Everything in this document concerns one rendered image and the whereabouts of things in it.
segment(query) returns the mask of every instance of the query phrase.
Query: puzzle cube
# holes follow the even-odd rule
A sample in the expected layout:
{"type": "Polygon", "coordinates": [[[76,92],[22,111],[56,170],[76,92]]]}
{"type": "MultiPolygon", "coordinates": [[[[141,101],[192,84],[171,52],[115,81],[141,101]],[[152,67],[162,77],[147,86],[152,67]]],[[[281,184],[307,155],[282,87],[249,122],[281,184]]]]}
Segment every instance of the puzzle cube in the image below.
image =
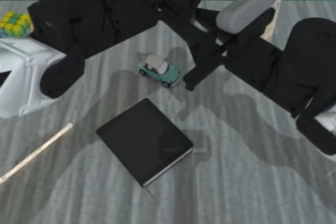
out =
{"type": "Polygon", "coordinates": [[[28,14],[7,12],[0,19],[0,38],[26,37],[31,33],[31,24],[28,14]]]}

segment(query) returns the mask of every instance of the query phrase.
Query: black notebook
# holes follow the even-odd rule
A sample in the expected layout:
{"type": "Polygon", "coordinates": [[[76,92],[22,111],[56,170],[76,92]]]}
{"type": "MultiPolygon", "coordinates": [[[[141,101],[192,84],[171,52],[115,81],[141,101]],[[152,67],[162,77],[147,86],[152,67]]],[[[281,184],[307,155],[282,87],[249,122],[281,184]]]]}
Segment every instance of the black notebook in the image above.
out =
{"type": "Polygon", "coordinates": [[[148,98],[99,128],[97,134],[142,187],[193,150],[193,143],[148,98]]]}

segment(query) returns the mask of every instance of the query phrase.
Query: gray wood surface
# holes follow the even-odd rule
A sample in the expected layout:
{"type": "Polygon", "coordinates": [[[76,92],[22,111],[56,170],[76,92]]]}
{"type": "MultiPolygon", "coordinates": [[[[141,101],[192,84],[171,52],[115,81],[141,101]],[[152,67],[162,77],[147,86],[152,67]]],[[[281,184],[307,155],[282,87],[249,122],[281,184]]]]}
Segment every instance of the gray wood surface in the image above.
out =
{"type": "MultiPolygon", "coordinates": [[[[24,12],[31,2],[0,2],[24,12]]],[[[229,2],[204,2],[221,10],[229,2]]],[[[306,17],[336,21],[336,2],[283,2],[274,44],[284,48],[306,17]]],[[[225,69],[194,92],[141,78],[153,52],[193,66],[183,40],[164,24],[88,60],[57,104],[0,120],[0,176],[58,132],[73,130],[0,185],[5,224],[322,224],[336,223],[336,164],[302,137],[282,109],[225,69]],[[149,97],[195,144],[194,153],[140,188],[95,130],[149,97]]]]}

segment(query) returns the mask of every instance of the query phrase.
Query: teal toy car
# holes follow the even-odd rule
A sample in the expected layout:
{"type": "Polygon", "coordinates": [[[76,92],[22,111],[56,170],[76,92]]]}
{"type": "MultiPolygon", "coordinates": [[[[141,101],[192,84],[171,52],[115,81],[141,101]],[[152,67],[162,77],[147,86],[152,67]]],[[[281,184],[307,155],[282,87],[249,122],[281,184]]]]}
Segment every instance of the teal toy car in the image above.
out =
{"type": "Polygon", "coordinates": [[[166,88],[177,84],[181,76],[181,72],[176,67],[156,55],[148,55],[139,64],[139,73],[142,76],[161,82],[166,88]]]}

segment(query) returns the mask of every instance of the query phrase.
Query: car roof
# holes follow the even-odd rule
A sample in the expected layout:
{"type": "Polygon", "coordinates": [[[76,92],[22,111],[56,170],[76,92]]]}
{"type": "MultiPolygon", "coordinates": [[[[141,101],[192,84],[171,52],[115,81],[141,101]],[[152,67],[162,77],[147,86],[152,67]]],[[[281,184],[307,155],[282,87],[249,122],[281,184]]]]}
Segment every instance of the car roof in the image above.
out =
{"type": "Polygon", "coordinates": [[[154,68],[159,68],[164,63],[164,59],[160,58],[157,55],[148,55],[144,63],[147,63],[154,68]]]}

